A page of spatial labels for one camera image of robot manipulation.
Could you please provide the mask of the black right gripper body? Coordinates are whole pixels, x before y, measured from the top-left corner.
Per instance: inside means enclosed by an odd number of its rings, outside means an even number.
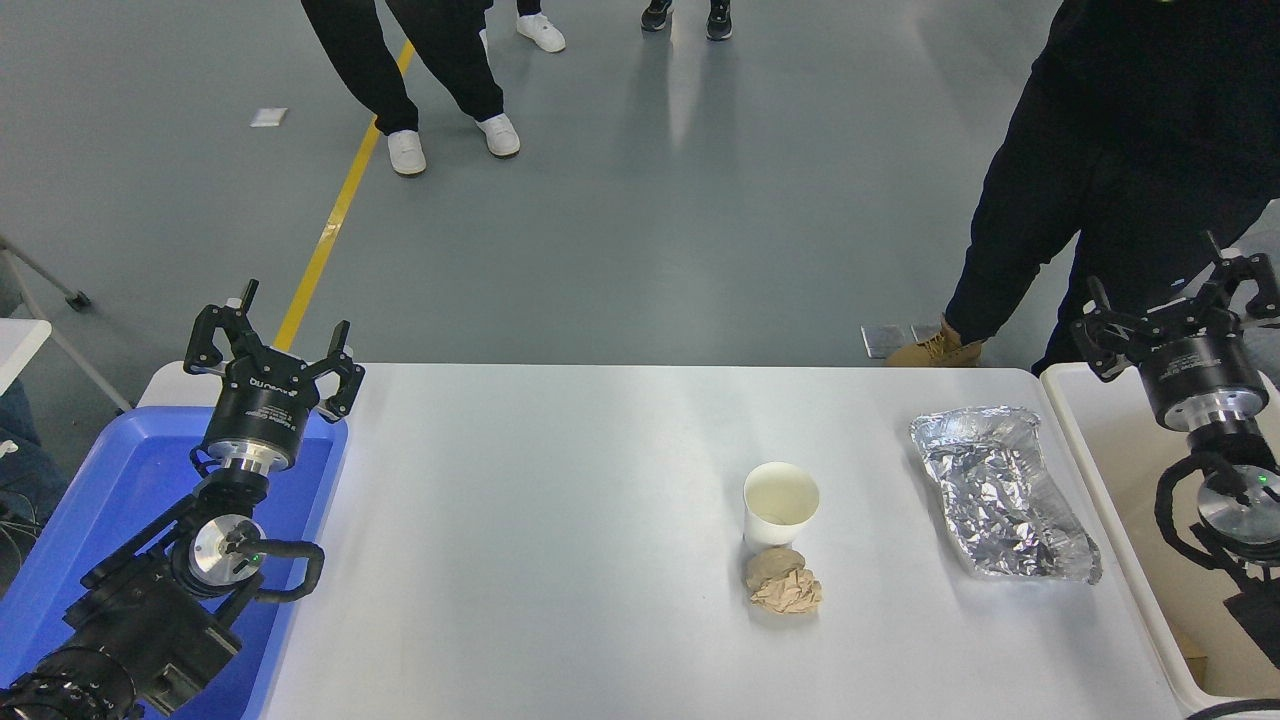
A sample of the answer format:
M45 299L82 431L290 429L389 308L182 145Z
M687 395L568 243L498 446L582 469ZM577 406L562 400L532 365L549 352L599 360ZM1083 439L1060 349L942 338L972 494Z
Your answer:
M1189 299L1178 299L1149 315L1160 323L1160 333L1138 372L1161 427L1197 430L1251 420L1263 411L1268 392L1229 311L1210 307L1194 314Z

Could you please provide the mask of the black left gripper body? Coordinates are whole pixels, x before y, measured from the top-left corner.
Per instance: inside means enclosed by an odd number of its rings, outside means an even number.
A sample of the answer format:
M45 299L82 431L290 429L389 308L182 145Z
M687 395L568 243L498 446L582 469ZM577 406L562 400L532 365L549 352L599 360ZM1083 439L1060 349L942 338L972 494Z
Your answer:
M279 457L298 454L308 415L319 401L307 363L268 350L227 364L221 392L204 437L204 451L225 457L233 445L259 445Z

